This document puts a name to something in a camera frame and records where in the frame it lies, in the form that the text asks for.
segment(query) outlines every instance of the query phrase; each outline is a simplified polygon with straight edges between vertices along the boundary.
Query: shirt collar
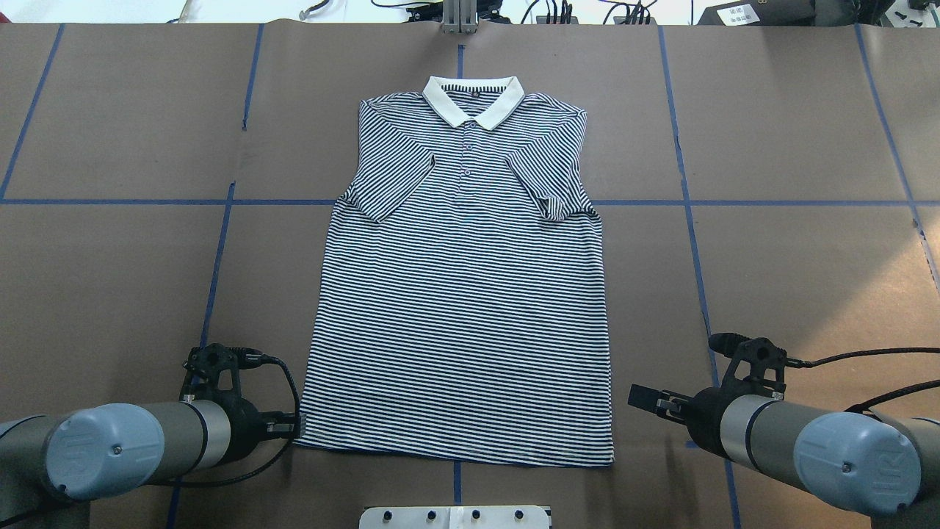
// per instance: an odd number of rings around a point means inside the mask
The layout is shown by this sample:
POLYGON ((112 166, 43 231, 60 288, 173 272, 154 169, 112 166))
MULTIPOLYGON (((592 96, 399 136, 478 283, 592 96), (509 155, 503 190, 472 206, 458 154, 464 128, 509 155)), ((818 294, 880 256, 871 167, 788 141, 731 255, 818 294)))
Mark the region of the shirt collar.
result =
POLYGON ((467 121, 476 121, 479 126, 488 131, 492 131, 506 120, 512 111, 522 102, 525 92, 519 80, 515 77, 504 77, 502 79, 446 79, 444 77, 432 77, 428 85, 424 87, 424 99, 428 102, 434 112, 451 127, 457 128, 467 121), (444 87, 457 86, 463 88, 502 88, 503 93, 499 94, 496 101, 489 108, 470 117, 466 112, 457 106, 450 96, 444 92, 444 87))

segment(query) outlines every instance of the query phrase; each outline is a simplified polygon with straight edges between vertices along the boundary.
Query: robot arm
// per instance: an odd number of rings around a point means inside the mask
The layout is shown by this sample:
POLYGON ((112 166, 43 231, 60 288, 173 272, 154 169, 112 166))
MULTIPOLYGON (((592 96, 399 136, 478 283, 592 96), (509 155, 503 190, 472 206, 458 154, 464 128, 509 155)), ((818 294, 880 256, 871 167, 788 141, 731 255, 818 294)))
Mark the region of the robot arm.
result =
POLYGON ((212 344, 194 348, 183 367, 179 402, 106 404, 0 424, 0 526, 40 505, 52 513, 47 526, 87 527, 87 509, 62 507, 163 484, 246 457, 261 441, 291 440, 301 432, 297 391, 280 360, 212 344), (293 413, 259 412, 242 398, 239 372, 266 363, 284 369, 293 413), (230 390, 219 389, 225 372, 230 390))
POLYGON ((709 345, 731 357, 721 386, 689 397, 634 384, 629 404, 684 425, 713 454, 870 516, 875 527, 936 526, 940 422, 791 404, 783 372, 800 361, 785 350, 734 334, 716 334, 709 345), (742 362, 750 373, 737 378, 742 362))

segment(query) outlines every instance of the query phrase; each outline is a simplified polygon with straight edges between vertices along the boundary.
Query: folded sleeve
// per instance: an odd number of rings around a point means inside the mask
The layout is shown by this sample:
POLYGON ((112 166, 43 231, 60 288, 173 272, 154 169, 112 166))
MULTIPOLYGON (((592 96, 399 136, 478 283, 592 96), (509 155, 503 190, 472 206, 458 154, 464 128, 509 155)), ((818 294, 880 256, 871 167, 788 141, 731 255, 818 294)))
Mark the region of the folded sleeve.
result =
POLYGON ((578 112, 506 158, 509 169, 547 220, 561 221, 579 213, 596 215, 579 169, 585 122, 585 112, 578 112))
POLYGON ((382 222, 434 169, 434 155, 405 135, 369 102, 359 105, 359 166, 340 197, 382 222))

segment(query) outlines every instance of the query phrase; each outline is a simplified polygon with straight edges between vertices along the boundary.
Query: blue tape line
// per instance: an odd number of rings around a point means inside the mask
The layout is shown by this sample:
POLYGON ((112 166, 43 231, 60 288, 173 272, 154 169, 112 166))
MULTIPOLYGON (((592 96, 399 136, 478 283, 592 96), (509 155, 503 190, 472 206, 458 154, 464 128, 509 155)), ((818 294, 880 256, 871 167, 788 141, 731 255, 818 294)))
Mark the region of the blue tape line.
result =
POLYGON ((454 505, 463 505, 463 484, 461 479, 461 463, 454 461, 454 505))
POLYGON ((681 206, 682 200, 592 200, 595 206, 681 206))
POLYGON ((927 234, 924 233, 924 224, 920 221, 920 212, 917 211, 917 204, 914 201, 914 193, 911 192, 911 186, 907 182, 907 174, 904 172, 904 165, 901 163, 901 156, 898 154, 898 147, 894 142, 894 135, 891 134, 891 127, 887 124, 885 109, 881 104, 881 96, 878 95, 878 88, 875 86, 875 78, 871 75, 871 65, 869 64, 869 53, 865 47, 865 39, 862 37, 862 26, 855 25, 855 38, 858 40, 858 51, 862 55, 862 65, 865 67, 865 76, 869 79, 871 88, 871 98, 875 102, 875 109, 878 110, 878 119, 881 120, 882 128, 885 130, 887 145, 891 149, 891 156, 894 158, 894 165, 898 169, 898 177, 901 179, 901 187, 904 188, 904 197, 907 198, 907 204, 911 208, 911 215, 914 216, 914 222, 917 224, 917 234, 920 237, 920 245, 927 257, 927 266, 931 270, 933 278, 933 288, 940 294, 940 283, 938 283, 937 264, 933 259, 931 245, 927 241, 927 234))
POLYGON ((465 44, 457 44, 457 78, 463 79, 463 48, 465 44))
MULTIPOLYGON (((332 206, 334 199, 235 199, 236 206, 332 206)), ((593 200, 595 206, 685 206, 685 200, 632 199, 593 200)), ((906 207, 906 200, 690 200, 693 206, 730 207, 906 207)), ((126 206, 223 206, 225 199, 0 199, 0 205, 126 205, 126 206)), ((940 206, 940 200, 914 200, 917 206, 940 206)))
POLYGON ((248 110, 251 108, 251 94, 255 90, 255 73, 258 72, 258 56, 261 53, 261 36, 264 35, 264 24, 258 24, 258 35, 255 37, 255 55, 251 59, 251 73, 248 74, 248 90, 244 94, 244 115, 242 116, 242 130, 248 130, 248 110))
POLYGON ((332 206, 333 199, 237 199, 237 206, 332 206))
POLYGON ((906 206, 904 200, 690 200, 693 206, 906 206))
MULTIPOLYGON (((712 334, 712 322, 708 315, 708 300, 705 297, 705 281, 702 278, 701 261, 698 258, 698 240, 696 238, 695 221, 692 219, 692 199, 689 196, 689 185, 685 178, 685 160, 682 156, 682 145, 679 143, 679 120, 676 116, 676 103, 672 92, 672 79, 669 76, 669 57, 666 53, 666 33, 660 25, 659 30, 659 49, 663 56, 663 77, 666 80, 666 99, 669 103, 669 117, 672 121, 672 137, 676 147, 676 163, 679 166, 679 174, 682 182, 682 200, 685 206, 685 223, 689 231, 689 243, 692 247, 692 264, 696 271, 696 284, 698 287, 698 306, 702 312, 702 318, 705 322, 705 332, 712 334)), ((712 364, 712 384, 718 385, 718 367, 715 363, 714 353, 709 351, 709 360, 712 364)), ((738 507, 738 491, 734 484, 734 472, 731 470, 731 463, 725 460, 725 480, 728 482, 728 500, 731 506, 731 520, 734 529, 741 529, 741 512, 738 507)))
POLYGON ((221 206, 221 199, 1 199, 9 205, 221 206))
POLYGON ((212 281, 209 283, 209 298, 206 301, 206 316, 202 320, 202 334, 199 336, 199 346, 205 347, 209 341, 209 323, 212 320, 212 308, 215 306, 215 287, 219 283, 219 267, 222 265, 222 252, 226 247, 228 234, 228 218, 232 213, 232 202, 235 197, 235 183, 228 185, 226 198, 226 212, 222 215, 222 230, 219 231, 219 246, 215 249, 215 264, 212 266, 212 281))
MULTIPOLYGON (((176 478, 175 482, 177 484, 182 483, 182 478, 176 478)), ((170 497, 170 510, 166 514, 166 529, 173 529, 176 527, 176 513, 180 510, 180 488, 173 488, 173 495, 170 497)))
POLYGON ((13 154, 9 158, 7 173, 4 174, 3 183, 0 184, 0 199, 7 194, 9 181, 13 178, 13 170, 16 168, 16 160, 20 157, 20 149, 23 148, 23 142, 26 140, 26 131, 29 129, 29 123, 33 120, 33 113, 36 111, 36 105, 39 103, 39 96, 42 95, 42 88, 46 85, 46 78, 49 77, 49 70, 53 67, 55 52, 58 50, 58 44, 62 41, 62 32, 65 31, 65 25, 60 24, 58 31, 55 32, 53 47, 49 50, 49 57, 46 58, 46 66, 42 69, 42 75, 39 76, 39 83, 36 85, 36 92, 33 93, 33 101, 29 104, 29 110, 26 111, 26 118, 23 120, 23 126, 20 128, 20 135, 16 138, 16 146, 13 147, 13 154))
MULTIPOLYGON (((228 218, 232 212, 232 202, 235 197, 235 183, 228 185, 228 196, 224 200, 226 211, 222 215, 222 229, 219 230, 219 244, 215 248, 215 263, 212 265, 212 279, 209 283, 209 297, 206 300, 206 315, 202 320, 202 333, 199 336, 199 346, 205 347, 209 341, 209 323, 212 320, 212 308, 215 306, 215 289, 219 283, 219 267, 222 265, 222 252, 226 247, 226 236, 228 234, 228 218)), ((182 477, 176 479, 176 483, 182 483, 182 477)), ((177 512, 180 510, 180 487, 173 488, 173 495, 170 497, 169 511, 166 513, 166 529, 176 527, 177 512)))

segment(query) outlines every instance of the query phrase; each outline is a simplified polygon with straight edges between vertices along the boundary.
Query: cable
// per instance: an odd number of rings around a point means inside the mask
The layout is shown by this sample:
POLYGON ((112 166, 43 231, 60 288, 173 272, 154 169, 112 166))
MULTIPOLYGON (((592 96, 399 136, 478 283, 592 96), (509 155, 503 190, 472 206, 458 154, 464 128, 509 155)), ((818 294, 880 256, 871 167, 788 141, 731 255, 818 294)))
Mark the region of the cable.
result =
POLYGON ((875 355, 896 355, 900 353, 933 353, 940 354, 940 347, 891 347, 888 349, 866 349, 863 351, 853 351, 851 353, 842 353, 824 359, 806 361, 798 359, 787 359, 787 367, 803 369, 824 365, 833 361, 840 361, 856 357, 871 357, 875 355))
POLYGON ((878 406, 879 404, 883 404, 889 400, 894 400, 896 398, 900 398, 905 395, 909 395, 911 393, 922 392, 924 390, 931 390, 933 388, 940 388, 940 379, 931 380, 929 382, 920 382, 919 384, 912 384, 910 386, 907 386, 906 388, 901 388, 893 392, 888 392, 883 395, 878 395, 874 398, 870 398, 869 400, 863 403, 850 406, 846 409, 846 411, 850 413, 861 413, 863 411, 870 411, 870 408, 872 406, 878 406))
POLYGON ((43 500, 42 502, 39 503, 39 506, 36 507, 35 509, 21 512, 20 514, 16 516, 7 518, 6 520, 0 520, 0 527, 9 527, 10 525, 14 523, 19 523, 20 521, 28 520, 44 512, 54 511, 56 509, 60 509, 66 506, 69 506, 69 504, 62 504, 55 500, 43 500))
POLYGON ((601 22, 601 25, 607 24, 607 19, 610 18, 611 13, 614 12, 614 9, 619 8, 620 6, 626 7, 626 8, 627 8, 627 15, 628 15, 628 16, 630 15, 630 4, 624 4, 623 2, 607 2, 606 0, 601 0, 601 1, 604 2, 605 4, 613 4, 613 5, 614 5, 613 7, 610 8, 609 11, 607 11, 607 16, 603 17, 603 22, 601 22))
MULTIPOLYGON (((290 385, 290 392, 293 394, 293 399, 294 399, 294 438, 296 439, 297 437, 300 437, 300 426, 301 426, 300 395, 297 393, 297 386, 296 384, 294 384, 293 377, 290 375, 290 370, 288 369, 288 365, 286 363, 284 363, 279 358, 269 357, 267 355, 262 355, 262 357, 264 357, 264 359, 268 361, 269 363, 275 363, 279 365, 281 368, 281 371, 284 372, 284 377, 288 380, 288 384, 290 385)), ((287 442, 284 443, 284 446, 282 446, 281 449, 277 451, 277 454, 274 454, 274 456, 271 459, 269 459, 267 463, 264 463, 260 467, 257 467, 255 470, 251 471, 250 473, 244 473, 237 477, 223 479, 221 481, 184 481, 184 482, 161 481, 158 483, 151 483, 151 485, 157 485, 160 487, 181 487, 184 489, 207 489, 210 487, 224 487, 226 485, 233 485, 235 483, 239 483, 246 479, 255 477, 256 475, 268 470, 272 465, 274 465, 281 458, 281 456, 284 455, 285 452, 287 452, 292 442, 293 442, 293 439, 288 439, 287 442)))
POLYGON ((314 11, 325 8, 326 5, 329 3, 330 3, 330 0, 322 0, 316 6, 310 6, 309 8, 304 9, 303 11, 300 12, 300 20, 306 20, 306 18, 309 17, 311 14, 313 14, 314 11))
POLYGON ((623 19, 621 24, 643 24, 643 14, 645 12, 646 8, 643 7, 643 4, 637 2, 633 12, 630 12, 630 9, 627 8, 627 18, 623 19))
POLYGON ((431 4, 437 4, 437 2, 407 2, 405 4, 383 5, 383 4, 376 4, 375 0, 369 0, 369 2, 371 2, 372 5, 375 6, 376 8, 405 8, 407 6, 429 6, 431 4))
POLYGON ((525 19, 528 18, 528 14, 532 12, 532 8, 534 8, 535 5, 538 4, 539 2, 541 2, 541 0, 535 0, 535 2, 532 2, 531 4, 529 4, 528 9, 525 10, 525 15, 523 15, 522 20, 519 21, 519 24, 525 24, 525 19))

